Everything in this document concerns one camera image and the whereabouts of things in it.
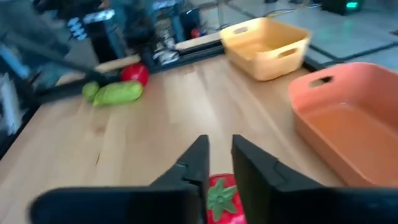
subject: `gray floor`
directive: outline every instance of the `gray floor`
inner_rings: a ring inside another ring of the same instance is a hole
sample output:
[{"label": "gray floor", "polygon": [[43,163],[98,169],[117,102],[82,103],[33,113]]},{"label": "gray floor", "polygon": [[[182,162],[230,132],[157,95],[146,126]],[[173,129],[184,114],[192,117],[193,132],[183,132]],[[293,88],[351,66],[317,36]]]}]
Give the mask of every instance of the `gray floor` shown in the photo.
[{"label": "gray floor", "polygon": [[[194,4],[207,0],[193,0]],[[277,3],[264,4],[263,0],[232,0],[229,5],[254,15],[263,16],[267,12],[277,9],[293,9],[295,4],[280,0]],[[202,12],[204,21],[218,26],[217,9]],[[230,25],[249,20],[249,16],[238,13],[237,10],[223,6],[221,10],[222,23]],[[398,36],[390,31],[398,29],[398,0],[367,0],[361,12],[350,16],[322,11],[318,8],[302,8],[294,12],[275,17],[278,21],[286,22],[312,32],[311,44],[338,58],[349,57],[366,50],[376,49],[398,42]],[[332,59],[309,49],[307,55],[319,63],[328,63]],[[371,62],[398,71],[398,47],[380,51],[376,54],[355,58],[353,62]]]}]

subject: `green light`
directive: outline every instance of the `green light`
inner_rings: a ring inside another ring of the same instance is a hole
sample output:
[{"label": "green light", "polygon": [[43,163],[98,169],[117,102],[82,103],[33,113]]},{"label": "green light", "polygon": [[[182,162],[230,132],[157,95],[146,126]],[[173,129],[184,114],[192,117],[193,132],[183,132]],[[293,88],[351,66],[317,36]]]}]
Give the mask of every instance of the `green light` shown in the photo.
[{"label": "green light", "polygon": [[349,3],[347,3],[346,7],[350,8],[350,9],[354,9],[354,8],[358,7],[358,2],[349,2]]}]

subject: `cable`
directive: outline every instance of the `cable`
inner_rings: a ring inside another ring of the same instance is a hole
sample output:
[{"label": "cable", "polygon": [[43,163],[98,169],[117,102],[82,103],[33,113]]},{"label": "cable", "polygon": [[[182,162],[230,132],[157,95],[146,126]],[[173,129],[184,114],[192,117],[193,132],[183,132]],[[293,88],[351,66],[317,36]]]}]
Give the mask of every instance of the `cable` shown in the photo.
[{"label": "cable", "polygon": [[223,21],[223,11],[222,11],[222,7],[220,4],[221,0],[217,0],[217,15],[218,15],[218,23],[220,24],[220,27],[218,28],[218,30],[224,29],[225,27],[228,27],[229,24],[224,24]]},{"label": "cable", "polygon": [[311,4],[310,3],[311,0],[303,0],[303,3],[301,3],[301,5],[295,9],[278,9],[278,10],[274,10],[271,12],[268,12],[266,14],[264,14],[264,17],[275,17],[275,16],[280,16],[286,13],[290,13],[290,12],[294,12],[296,10],[300,10],[303,9],[305,7],[308,8],[316,8],[316,7],[320,7],[322,6],[322,4]]}]

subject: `orange tray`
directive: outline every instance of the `orange tray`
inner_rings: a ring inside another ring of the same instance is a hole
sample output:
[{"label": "orange tray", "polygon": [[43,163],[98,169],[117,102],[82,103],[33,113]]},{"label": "orange tray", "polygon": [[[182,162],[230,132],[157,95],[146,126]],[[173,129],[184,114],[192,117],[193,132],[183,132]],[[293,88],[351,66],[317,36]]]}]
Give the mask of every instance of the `orange tray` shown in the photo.
[{"label": "orange tray", "polygon": [[289,86],[295,128],[350,186],[398,186],[398,74],[347,63]]}]

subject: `strawberry leaves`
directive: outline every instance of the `strawberry leaves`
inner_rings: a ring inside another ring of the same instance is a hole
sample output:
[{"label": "strawberry leaves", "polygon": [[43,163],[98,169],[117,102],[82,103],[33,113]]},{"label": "strawberry leaves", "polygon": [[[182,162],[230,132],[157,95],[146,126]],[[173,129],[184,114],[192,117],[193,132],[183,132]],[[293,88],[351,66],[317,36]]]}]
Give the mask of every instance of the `strawberry leaves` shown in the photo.
[{"label": "strawberry leaves", "polygon": [[232,203],[237,189],[236,186],[224,188],[224,178],[217,180],[216,185],[208,191],[207,209],[213,211],[213,220],[218,222],[224,210],[229,213],[236,213],[237,209]]}]

